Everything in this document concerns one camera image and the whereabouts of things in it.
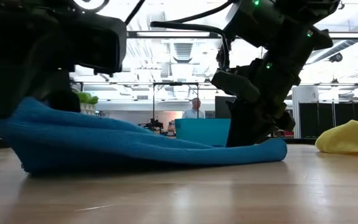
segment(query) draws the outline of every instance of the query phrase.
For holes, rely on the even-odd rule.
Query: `teal bin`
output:
[[[177,139],[209,146],[226,146],[230,119],[176,119]]]

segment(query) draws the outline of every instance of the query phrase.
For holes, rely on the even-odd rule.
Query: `black cable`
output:
[[[234,2],[234,0],[228,0],[227,2],[223,3],[221,6],[216,7],[214,9],[199,13],[197,15],[188,16],[188,17],[185,17],[185,18],[182,18],[182,19],[175,19],[175,20],[166,21],[166,22],[179,22],[179,23],[182,23],[182,22],[190,22],[190,21],[193,21],[193,20],[196,20],[196,19],[201,19],[201,18],[210,16],[210,15],[213,15],[213,14],[215,14],[217,12],[222,11],[223,9],[227,8],[228,6],[230,6],[233,2]]]
[[[129,25],[129,23],[135,17],[137,12],[140,10],[140,8],[142,7],[144,2],[145,2],[145,0],[139,0],[139,2],[136,4],[135,8],[132,10],[132,12],[129,14],[129,16],[125,20],[125,24]]]
[[[223,42],[223,65],[229,66],[229,45],[227,44],[226,34],[223,30],[207,25],[199,25],[199,24],[181,24],[177,22],[151,22],[150,27],[160,27],[166,29],[181,29],[181,30],[197,30],[204,32],[212,32],[215,34],[219,34],[222,37]]]

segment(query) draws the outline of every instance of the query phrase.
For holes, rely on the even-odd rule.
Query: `yellow cloth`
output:
[[[316,141],[321,152],[358,155],[358,121],[325,131]]]

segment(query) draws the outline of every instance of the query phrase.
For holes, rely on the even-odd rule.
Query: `green led light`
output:
[[[311,37],[313,35],[313,31],[309,30],[307,35],[308,37]]]

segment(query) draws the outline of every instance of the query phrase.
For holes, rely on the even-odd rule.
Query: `person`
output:
[[[200,106],[201,106],[201,101],[200,99],[198,98],[194,98],[192,99],[192,104],[193,104],[193,107],[192,109],[189,109],[189,110],[186,110],[184,113],[183,113],[183,116],[182,118],[197,118],[197,111],[198,111],[198,118],[205,118],[205,113],[204,111],[201,111],[200,110]]]

